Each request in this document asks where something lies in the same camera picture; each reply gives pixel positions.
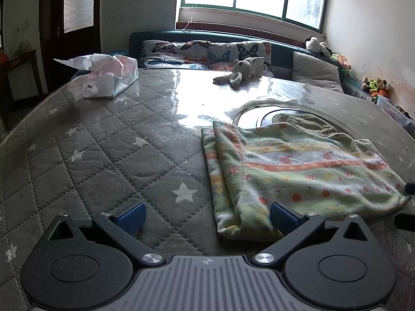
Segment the plastic storage box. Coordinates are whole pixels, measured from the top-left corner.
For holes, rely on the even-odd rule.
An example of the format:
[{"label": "plastic storage box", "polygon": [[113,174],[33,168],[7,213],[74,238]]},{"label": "plastic storage box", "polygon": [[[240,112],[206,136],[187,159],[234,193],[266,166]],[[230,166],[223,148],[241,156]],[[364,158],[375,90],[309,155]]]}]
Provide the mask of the plastic storage box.
[{"label": "plastic storage box", "polygon": [[415,138],[415,124],[413,120],[406,118],[401,112],[397,110],[387,98],[379,96],[378,106],[390,115],[399,125],[401,125],[406,132],[408,132],[413,138]]}]

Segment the metal screw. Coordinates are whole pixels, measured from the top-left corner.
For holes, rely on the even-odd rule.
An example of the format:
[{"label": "metal screw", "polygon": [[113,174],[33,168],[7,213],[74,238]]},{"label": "metal screw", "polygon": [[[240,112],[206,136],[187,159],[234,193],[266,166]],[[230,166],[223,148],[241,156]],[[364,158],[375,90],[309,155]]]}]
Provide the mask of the metal screw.
[{"label": "metal screw", "polygon": [[160,254],[145,254],[143,256],[143,262],[149,264],[160,263],[163,260],[163,257]]},{"label": "metal screw", "polygon": [[269,264],[275,261],[275,257],[272,254],[263,252],[261,254],[256,254],[254,260],[256,260],[258,263]]}]

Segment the table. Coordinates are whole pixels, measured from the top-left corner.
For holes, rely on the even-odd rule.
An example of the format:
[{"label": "table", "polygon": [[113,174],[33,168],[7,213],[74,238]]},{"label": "table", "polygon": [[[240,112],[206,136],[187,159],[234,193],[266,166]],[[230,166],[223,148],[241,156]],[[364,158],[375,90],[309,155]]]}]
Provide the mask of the table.
[{"label": "table", "polygon": [[[29,51],[28,53],[24,53],[20,55],[19,57],[13,58],[7,62],[0,64],[0,96],[1,97],[4,97],[6,94],[5,88],[8,85],[8,83],[6,82],[8,78],[8,73],[16,69],[17,67],[20,67],[23,64],[28,63],[28,62],[30,62],[32,66],[37,92],[39,93],[39,95],[43,94],[42,84],[41,84],[40,75],[39,75],[39,68],[37,66],[36,49],[34,49],[32,51]],[[7,117],[6,111],[3,109],[3,107],[0,107],[0,119],[3,123],[4,128],[7,131],[9,127],[7,124],[6,117]]]},{"label": "table", "polygon": [[[84,99],[81,76],[39,104],[0,144],[0,300],[24,308],[19,270],[52,219],[118,211],[143,200],[147,222],[136,235],[170,258],[253,255],[267,244],[216,232],[200,128],[230,122],[253,104],[313,111],[368,138],[404,181],[413,180],[415,140],[375,104],[334,91],[262,77],[238,91],[215,85],[214,71],[143,69],[115,99]],[[187,199],[180,197],[185,191]],[[391,257],[398,284],[390,310],[415,308],[415,236],[391,218],[371,224]],[[10,250],[10,256],[4,256]]]}]

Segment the door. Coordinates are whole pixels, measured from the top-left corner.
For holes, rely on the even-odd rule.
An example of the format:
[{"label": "door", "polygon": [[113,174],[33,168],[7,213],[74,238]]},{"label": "door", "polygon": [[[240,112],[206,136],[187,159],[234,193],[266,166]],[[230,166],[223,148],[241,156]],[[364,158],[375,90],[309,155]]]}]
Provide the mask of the door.
[{"label": "door", "polygon": [[53,59],[101,52],[100,0],[39,0],[39,32],[48,91],[67,83],[76,70]]}]

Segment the crumpled bag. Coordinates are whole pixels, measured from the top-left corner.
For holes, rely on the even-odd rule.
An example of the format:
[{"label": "crumpled bag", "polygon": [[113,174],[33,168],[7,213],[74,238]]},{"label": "crumpled bag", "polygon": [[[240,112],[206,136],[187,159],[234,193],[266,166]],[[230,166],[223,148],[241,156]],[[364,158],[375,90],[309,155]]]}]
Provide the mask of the crumpled bag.
[{"label": "crumpled bag", "polygon": [[88,78],[82,80],[85,98],[114,98],[138,78],[137,60],[122,55],[93,54],[55,61],[78,70],[91,71]]}]

